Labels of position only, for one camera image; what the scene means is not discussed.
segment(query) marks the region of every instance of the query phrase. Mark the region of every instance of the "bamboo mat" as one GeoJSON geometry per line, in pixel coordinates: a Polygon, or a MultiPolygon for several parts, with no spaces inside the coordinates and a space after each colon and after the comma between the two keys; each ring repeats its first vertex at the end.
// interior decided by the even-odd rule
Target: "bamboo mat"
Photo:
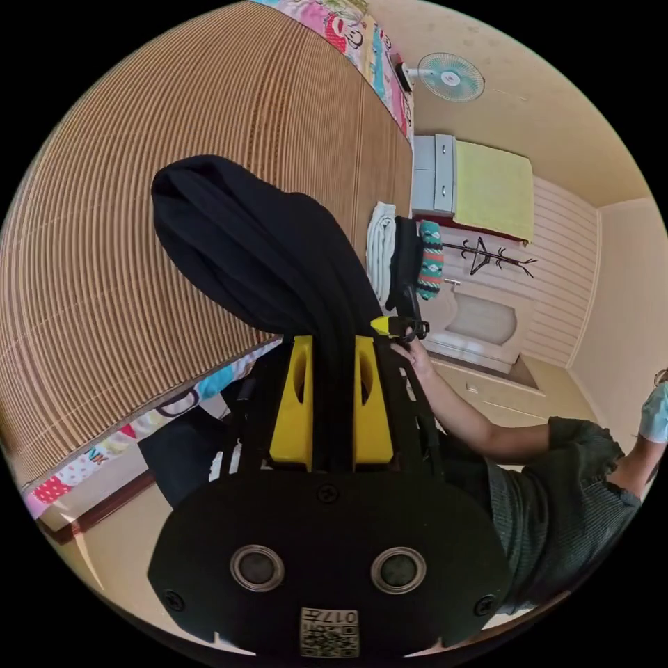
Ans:
{"type": "Polygon", "coordinates": [[[311,195],[360,258],[377,200],[408,214],[408,142],[310,29],[243,2],[133,53],[47,139],[0,237],[0,432],[19,486],[269,338],[153,233],[153,175],[202,153],[311,195]]]}

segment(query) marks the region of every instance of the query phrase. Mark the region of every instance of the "person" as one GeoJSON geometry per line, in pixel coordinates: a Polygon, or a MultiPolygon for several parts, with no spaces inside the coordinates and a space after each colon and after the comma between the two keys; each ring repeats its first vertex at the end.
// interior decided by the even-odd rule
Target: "person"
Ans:
{"type": "Polygon", "coordinates": [[[608,429],[588,420],[499,427],[446,383],[419,340],[392,348],[410,360],[445,432],[446,482],[487,509],[502,542],[511,586],[498,612],[527,610],[576,586],[639,508],[666,449],[668,369],[658,374],[637,442],[624,455],[608,429]]]}

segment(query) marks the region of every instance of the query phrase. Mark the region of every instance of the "screw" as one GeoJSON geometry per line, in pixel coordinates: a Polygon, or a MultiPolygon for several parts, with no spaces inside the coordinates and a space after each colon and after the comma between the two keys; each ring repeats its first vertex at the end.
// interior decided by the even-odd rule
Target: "screw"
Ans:
{"type": "Polygon", "coordinates": [[[167,607],[174,612],[181,612],[186,607],[183,599],[171,589],[165,589],[163,596],[167,607]]]}
{"type": "Polygon", "coordinates": [[[318,488],[318,501],[322,503],[334,503],[339,498],[339,491],[329,483],[318,488]]]}
{"type": "Polygon", "coordinates": [[[484,617],[491,612],[495,602],[496,596],[493,596],[492,594],[483,596],[473,607],[473,612],[477,617],[484,617]]]}

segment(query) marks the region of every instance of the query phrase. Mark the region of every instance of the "qr code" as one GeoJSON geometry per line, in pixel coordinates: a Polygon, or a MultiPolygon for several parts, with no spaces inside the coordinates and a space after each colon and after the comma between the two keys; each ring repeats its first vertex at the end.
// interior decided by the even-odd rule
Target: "qr code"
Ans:
{"type": "Polygon", "coordinates": [[[299,646],[302,656],[353,658],[360,655],[357,610],[301,609],[299,646]]]}

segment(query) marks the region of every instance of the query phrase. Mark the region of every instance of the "face mask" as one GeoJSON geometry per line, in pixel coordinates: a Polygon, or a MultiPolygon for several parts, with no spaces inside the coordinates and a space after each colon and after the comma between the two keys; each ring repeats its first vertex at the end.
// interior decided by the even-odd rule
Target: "face mask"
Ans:
{"type": "Polygon", "coordinates": [[[663,372],[654,391],[642,404],[638,433],[654,443],[668,442],[668,379],[663,372]]]}
{"type": "Polygon", "coordinates": [[[668,383],[668,369],[663,369],[654,376],[654,387],[657,388],[659,383],[668,383]]]}

